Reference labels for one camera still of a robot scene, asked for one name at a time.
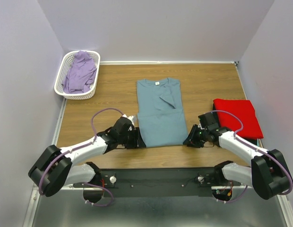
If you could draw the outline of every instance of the purple cloth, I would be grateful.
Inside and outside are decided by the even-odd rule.
[[[80,94],[90,90],[96,75],[95,62],[88,52],[79,51],[67,76],[62,82],[63,91],[67,94]]]

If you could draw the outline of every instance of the bolt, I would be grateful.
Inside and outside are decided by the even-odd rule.
[[[198,177],[198,181],[201,182],[201,183],[204,182],[204,177],[199,176],[199,177]]]
[[[115,177],[115,176],[111,176],[111,177],[110,177],[110,182],[111,182],[111,183],[115,183],[115,182],[116,182],[116,180],[117,180],[117,179],[116,179],[116,177]]]

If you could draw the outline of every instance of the folded blue t-shirt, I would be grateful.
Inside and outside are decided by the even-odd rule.
[[[188,130],[179,80],[139,80],[137,97],[139,129],[146,147],[182,145]]]

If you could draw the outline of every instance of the metal floor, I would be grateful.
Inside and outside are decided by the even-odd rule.
[[[34,227],[285,227],[278,198],[261,199],[252,188],[238,202],[210,197],[116,198],[105,208],[84,203],[82,190],[40,197]]]

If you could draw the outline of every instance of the screw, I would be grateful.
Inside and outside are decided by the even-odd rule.
[[[199,177],[198,177],[198,181],[201,182],[201,183],[204,182],[204,177],[199,176]]]

